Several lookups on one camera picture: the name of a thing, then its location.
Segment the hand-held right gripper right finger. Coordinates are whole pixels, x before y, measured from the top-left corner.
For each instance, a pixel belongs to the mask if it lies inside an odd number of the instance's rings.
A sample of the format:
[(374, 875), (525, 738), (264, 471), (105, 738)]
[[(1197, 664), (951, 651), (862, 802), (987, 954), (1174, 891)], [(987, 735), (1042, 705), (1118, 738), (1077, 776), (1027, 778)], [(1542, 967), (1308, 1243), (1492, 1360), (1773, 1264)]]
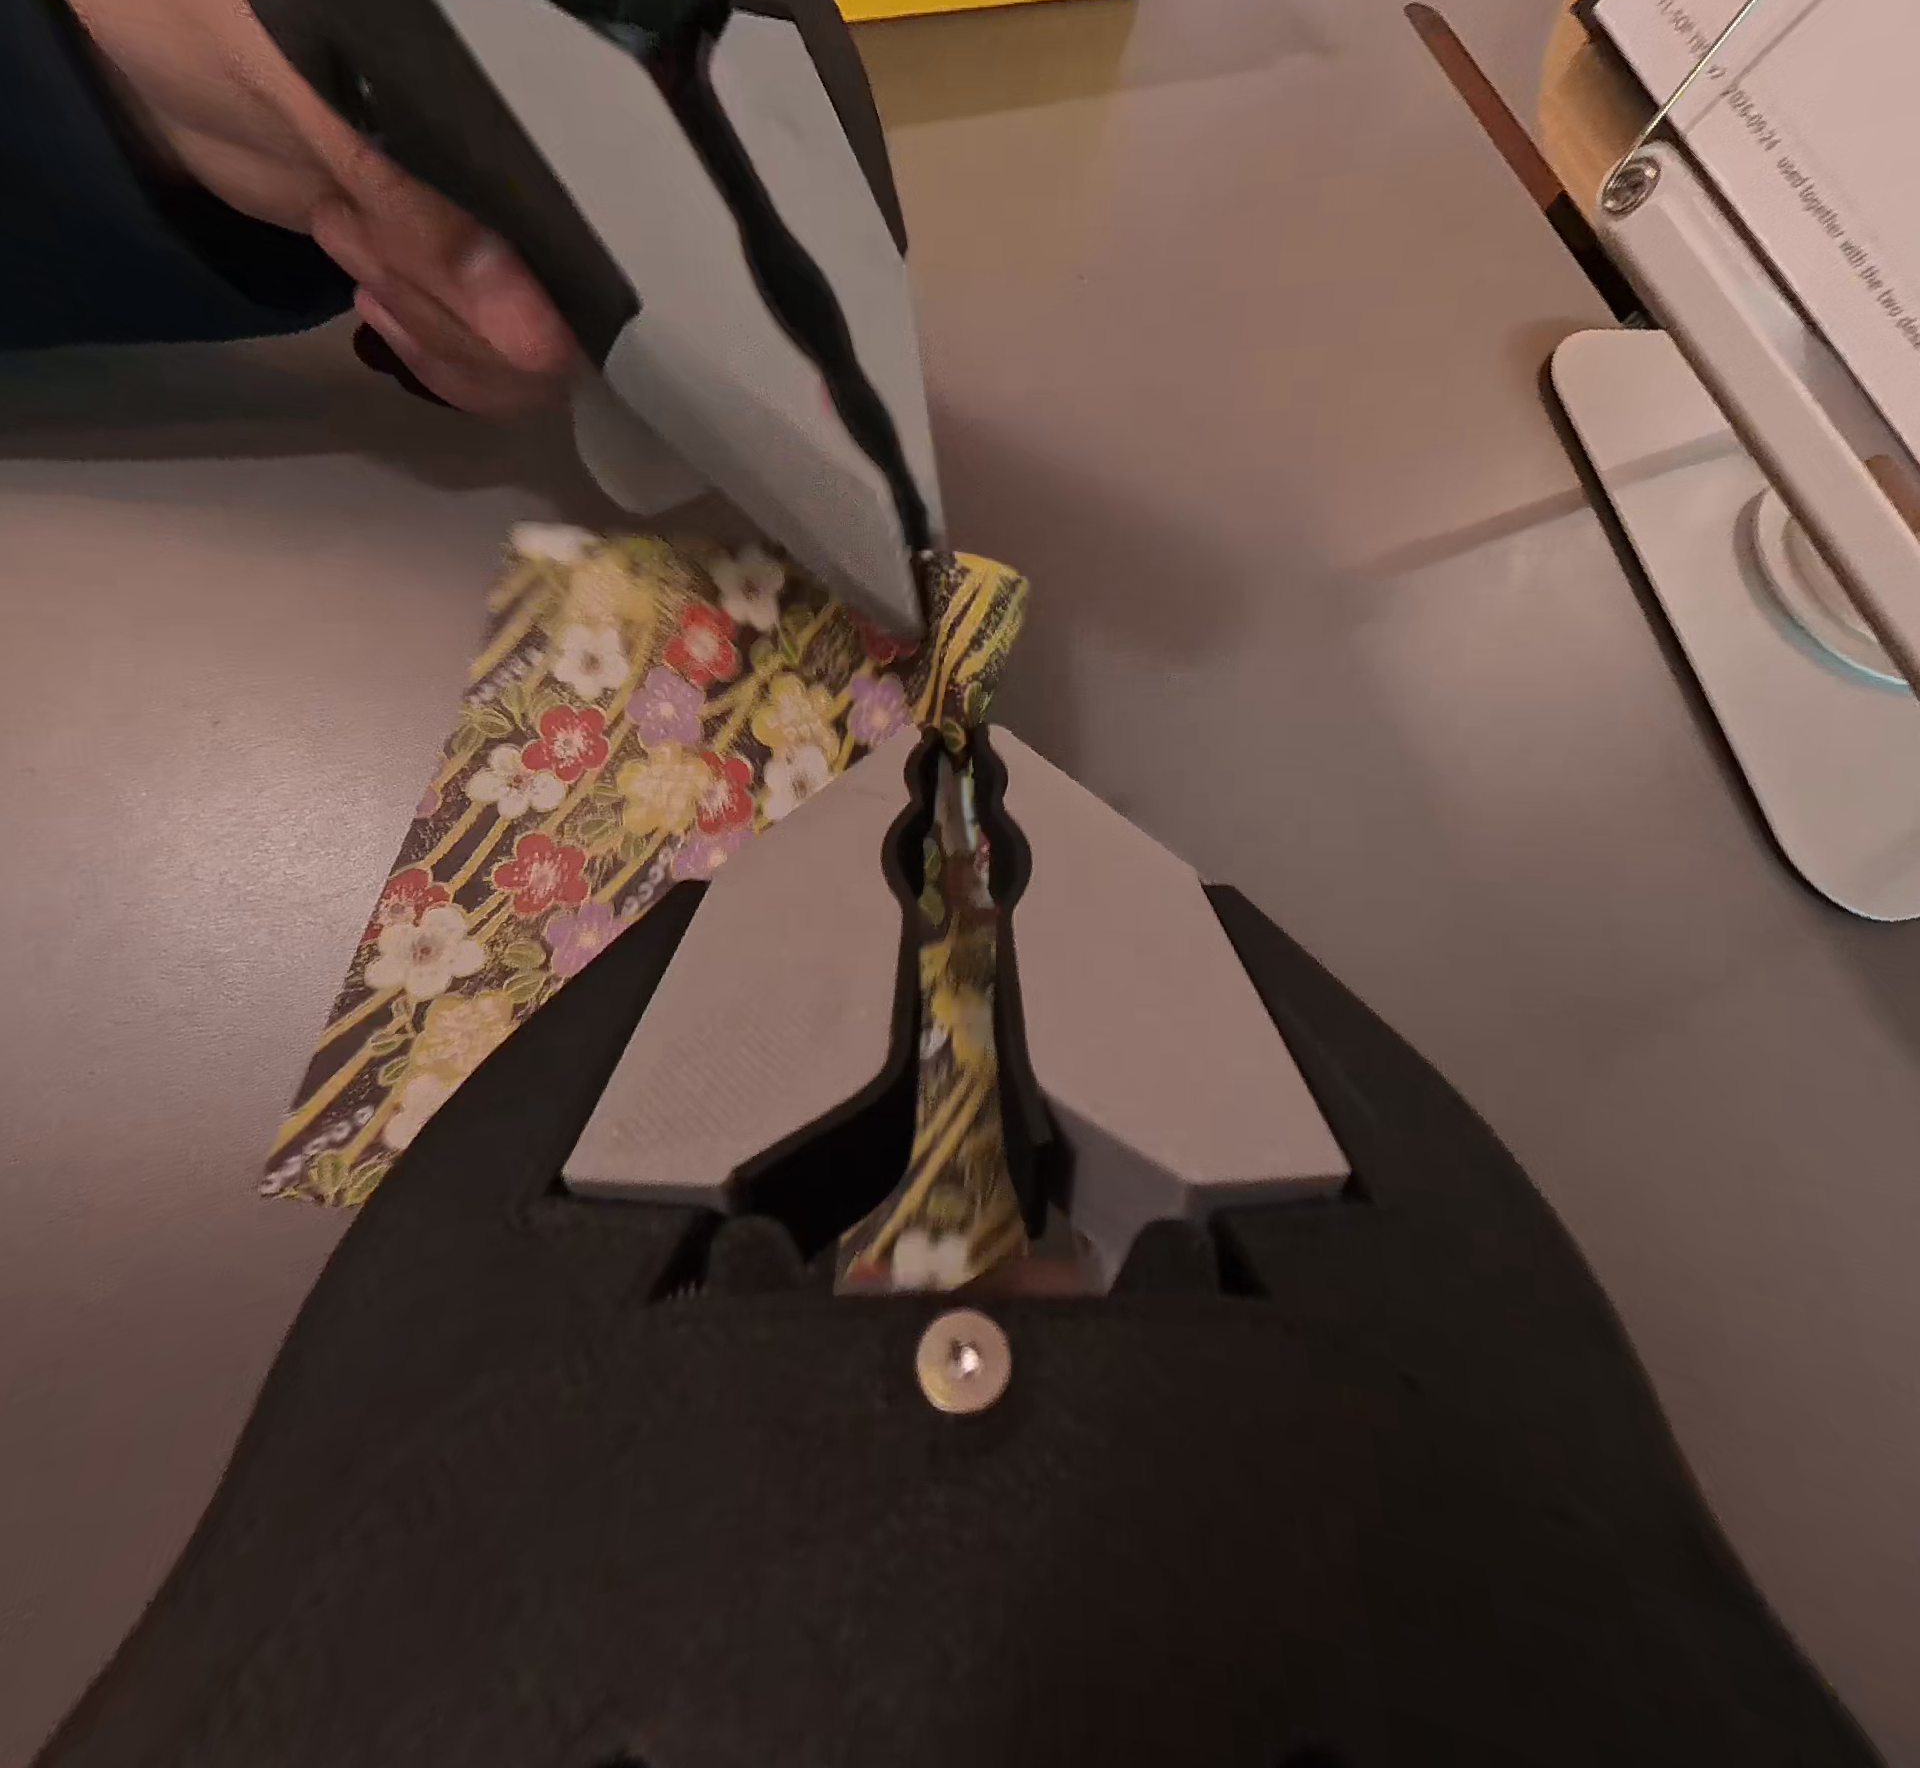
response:
[(1209, 885), (1007, 730), (976, 802), (1023, 1210), (1112, 1290), (1158, 1223), (1339, 1197), (1350, 1158)]

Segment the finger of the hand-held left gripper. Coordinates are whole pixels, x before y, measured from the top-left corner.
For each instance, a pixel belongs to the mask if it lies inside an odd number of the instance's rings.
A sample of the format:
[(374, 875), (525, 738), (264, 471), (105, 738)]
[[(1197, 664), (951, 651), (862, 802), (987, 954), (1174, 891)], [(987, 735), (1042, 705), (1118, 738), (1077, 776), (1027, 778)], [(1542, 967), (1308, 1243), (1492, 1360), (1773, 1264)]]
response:
[(552, 0), (435, 4), (638, 297), (578, 422), (594, 476), (628, 509), (667, 506), (623, 481), (635, 436), (615, 426), (643, 422), (855, 613), (921, 634), (924, 554), (904, 547), (881, 413), (710, 80), (745, 7), (691, 36), (676, 102), (651, 62)]
[(904, 547), (943, 550), (914, 284), (829, 90), (795, 23), (747, 10), (716, 42), (710, 80), (788, 237), (828, 281), (852, 372), (881, 413), (877, 448), (904, 476)]

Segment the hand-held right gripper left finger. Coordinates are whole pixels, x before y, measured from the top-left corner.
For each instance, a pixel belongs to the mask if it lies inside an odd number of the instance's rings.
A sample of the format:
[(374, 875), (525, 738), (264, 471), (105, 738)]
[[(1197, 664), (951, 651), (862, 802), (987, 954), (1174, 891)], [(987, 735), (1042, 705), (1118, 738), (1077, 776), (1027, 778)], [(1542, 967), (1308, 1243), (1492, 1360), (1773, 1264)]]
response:
[(765, 1218), (832, 1248), (908, 1172), (938, 732), (902, 732), (704, 887), (565, 1191)]

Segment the floral origami paper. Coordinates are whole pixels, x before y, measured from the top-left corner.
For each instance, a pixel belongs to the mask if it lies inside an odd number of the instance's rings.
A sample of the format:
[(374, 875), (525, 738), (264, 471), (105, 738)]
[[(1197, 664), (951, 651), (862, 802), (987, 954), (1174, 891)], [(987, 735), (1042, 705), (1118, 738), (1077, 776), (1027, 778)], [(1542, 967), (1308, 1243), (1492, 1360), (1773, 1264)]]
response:
[(785, 554), (516, 525), (460, 717), (259, 1180), (359, 1205), (460, 1085), (670, 891), (911, 732), (991, 720), (1030, 587), (924, 570), (894, 640)]

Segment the person's left hand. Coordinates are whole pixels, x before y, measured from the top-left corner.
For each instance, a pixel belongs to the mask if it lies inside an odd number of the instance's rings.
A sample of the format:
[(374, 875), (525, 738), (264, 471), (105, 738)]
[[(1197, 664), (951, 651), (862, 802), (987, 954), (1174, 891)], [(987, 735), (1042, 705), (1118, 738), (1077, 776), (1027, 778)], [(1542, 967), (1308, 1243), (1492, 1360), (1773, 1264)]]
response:
[(363, 318), (460, 410), (557, 405), (584, 350), (516, 254), (399, 169), (290, 70), (239, 102), (231, 201), (310, 237), (353, 281)]

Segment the person's dark blue shirt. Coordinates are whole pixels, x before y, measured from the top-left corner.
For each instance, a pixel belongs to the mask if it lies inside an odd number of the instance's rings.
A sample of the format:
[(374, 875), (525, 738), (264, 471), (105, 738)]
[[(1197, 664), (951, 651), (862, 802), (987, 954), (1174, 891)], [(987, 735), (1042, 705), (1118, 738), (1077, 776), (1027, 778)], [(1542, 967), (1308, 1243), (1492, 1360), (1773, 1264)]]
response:
[(308, 334), (351, 278), (166, 166), (67, 0), (4, 0), (4, 347)]

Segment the brown flat strip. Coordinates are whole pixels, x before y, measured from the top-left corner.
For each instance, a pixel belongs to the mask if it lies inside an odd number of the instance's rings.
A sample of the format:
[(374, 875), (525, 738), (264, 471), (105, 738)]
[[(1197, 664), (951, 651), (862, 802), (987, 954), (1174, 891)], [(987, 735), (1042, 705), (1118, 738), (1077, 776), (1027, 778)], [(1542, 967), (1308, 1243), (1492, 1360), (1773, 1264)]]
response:
[(1478, 133), (1484, 133), (1492, 149), (1501, 156), (1508, 172), (1512, 172), (1525, 188), (1532, 207), (1544, 217), (1570, 214), (1574, 201), (1558, 172), (1550, 169), (1544, 149), (1527, 133), (1522, 118), (1508, 106), (1492, 79), (1481, 70), (1453, 23), (1429, 4), (1407, 4), (1405, 21), (1423, 44), (1426, 56), (1439, 64), (1442, 75), (1449, 80), (1455, 97), (1472, 116)]

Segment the white document stand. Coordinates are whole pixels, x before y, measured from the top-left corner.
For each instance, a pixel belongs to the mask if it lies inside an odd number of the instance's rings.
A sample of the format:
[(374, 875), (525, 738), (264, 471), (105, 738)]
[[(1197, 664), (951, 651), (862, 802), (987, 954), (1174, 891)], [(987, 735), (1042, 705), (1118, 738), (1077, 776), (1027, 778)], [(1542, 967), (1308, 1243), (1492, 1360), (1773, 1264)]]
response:
[(1877, 389), (1664, 141), (1597, 238), (1650, 324), (1561, 343), (1550, 400), (1783, 860), (1917, 921), (1917, 331)]

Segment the round wooden board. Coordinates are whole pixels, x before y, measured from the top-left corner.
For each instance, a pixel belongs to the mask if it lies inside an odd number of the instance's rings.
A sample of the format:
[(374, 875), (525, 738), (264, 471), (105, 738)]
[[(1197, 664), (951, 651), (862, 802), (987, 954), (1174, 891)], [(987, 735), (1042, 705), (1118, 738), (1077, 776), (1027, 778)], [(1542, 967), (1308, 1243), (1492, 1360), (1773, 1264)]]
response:
[(1597, 222), (1600, 195), (1650, 116), (1650, 102), (1607, 44), (1600, 44), (1564, 0), (1547, 36), (1537, 141), (1583, 222)]

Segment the printed paper sheet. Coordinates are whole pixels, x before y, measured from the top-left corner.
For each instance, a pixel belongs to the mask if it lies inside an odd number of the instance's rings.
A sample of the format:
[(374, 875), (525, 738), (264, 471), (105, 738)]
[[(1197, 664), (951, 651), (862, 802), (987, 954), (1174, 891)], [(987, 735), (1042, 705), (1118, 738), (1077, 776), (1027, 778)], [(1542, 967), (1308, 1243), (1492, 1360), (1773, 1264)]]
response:
[(1917, 455), (1917, 0), (1822, 0), (1756, 75), (1763, 152), (1727, 109), (1680, 141), (1773, 281)]

